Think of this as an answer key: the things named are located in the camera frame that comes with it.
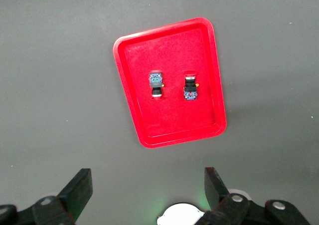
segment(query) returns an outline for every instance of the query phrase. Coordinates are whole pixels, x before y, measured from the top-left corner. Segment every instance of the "blue patterned component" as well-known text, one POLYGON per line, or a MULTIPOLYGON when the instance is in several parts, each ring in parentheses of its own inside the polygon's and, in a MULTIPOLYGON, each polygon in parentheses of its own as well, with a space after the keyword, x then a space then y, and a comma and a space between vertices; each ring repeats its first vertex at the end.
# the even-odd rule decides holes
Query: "blue patterned component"
POLYGON ((160 72, 157 73, 150 73, 150 86, 152 88, 159 88, 162 87, 162 74, 160 72))
POLYGON ((186 100, 194 100, 197 98, 197 92, 196 91, 191 91, 191 92, 184 91, 184 98, 186 100))

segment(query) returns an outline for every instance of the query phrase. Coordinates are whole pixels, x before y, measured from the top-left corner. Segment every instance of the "silver bolt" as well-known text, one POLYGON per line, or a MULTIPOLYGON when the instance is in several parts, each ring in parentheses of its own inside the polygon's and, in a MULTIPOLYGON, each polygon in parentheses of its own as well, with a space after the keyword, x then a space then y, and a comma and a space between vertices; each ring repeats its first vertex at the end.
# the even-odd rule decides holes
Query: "silver bolt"
POLYGON ((240 203, 243 201, 243 198, 239 195, 234 195, 231 197, 231 199, 234 201, 234 202, 237 202, 237 203, 240 203))
POLYGON ((0 215, 5 214, 8 211, 8 208, 0 209, 0 215))
POLYGON ((51 202, 51 199, 45 198, 40 204, 41 204, 42 206, 45 206, 45 205, 48 205, 50 202, 51 202))
POLYGON ((279 210, 285 210, 286 206, 281 202, 274 202, 273 206, 279 210))

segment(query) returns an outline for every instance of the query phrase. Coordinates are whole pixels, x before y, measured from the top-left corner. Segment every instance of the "red plastic tray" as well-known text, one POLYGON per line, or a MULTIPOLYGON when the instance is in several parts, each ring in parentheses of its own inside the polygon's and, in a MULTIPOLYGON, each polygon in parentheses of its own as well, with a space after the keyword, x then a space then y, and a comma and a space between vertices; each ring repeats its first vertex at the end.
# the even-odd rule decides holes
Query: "red plastic tray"
POLYGON ((113 48, 141 144, 156 148, 213 137, 226 117, 212 24, 194 18, 123 36, 113 48), (149 73, 162 72, 163 99, 152 99, 149 73), (195 71, 198 97, 185 100, 185 73, 195 71))

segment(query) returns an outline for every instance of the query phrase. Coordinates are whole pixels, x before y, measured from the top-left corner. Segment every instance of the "gray surface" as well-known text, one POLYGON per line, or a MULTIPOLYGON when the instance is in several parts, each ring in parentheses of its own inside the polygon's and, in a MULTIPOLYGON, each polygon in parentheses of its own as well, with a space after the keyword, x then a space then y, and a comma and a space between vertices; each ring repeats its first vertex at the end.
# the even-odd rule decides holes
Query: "gray surface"
POLYGON ((155 225, 176 202, 208 209, 205 166, 254 201, 319 224, 318 0, 0 0, 0 204, 26 208, 84 167, 78 220, 155 225), (228 127, 149 150, 113 59, 125 34, 202 16, 215 28, 228 127))

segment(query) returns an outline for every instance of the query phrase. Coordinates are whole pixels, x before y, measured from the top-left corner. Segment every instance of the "screw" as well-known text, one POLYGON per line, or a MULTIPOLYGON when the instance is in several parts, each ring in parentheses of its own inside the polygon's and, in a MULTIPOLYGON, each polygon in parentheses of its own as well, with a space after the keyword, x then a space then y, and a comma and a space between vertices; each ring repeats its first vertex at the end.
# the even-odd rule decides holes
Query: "screw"
POLYGON ((286 206, 281 202, 274 202, 273 206, 279 210, 285 210, 286 206))
POLYGON ((0 209, 0 215, 5 214, 8 211, 8 208, 0 209))
POLYGON ((51 202, 51 199, 45 198, 40 204, 41 204, 42 206, 45 206, 45 205, 48 205, 50 202, 51 202))
POLYGON ((237 203, 240 203, 240 202, 243 201, 243 198, 242 198, 241 196, 239 196, 239 195, 233 195, 233 196, 231 197, 231 199, 232 199, 234 202, 237 202, 237 203))

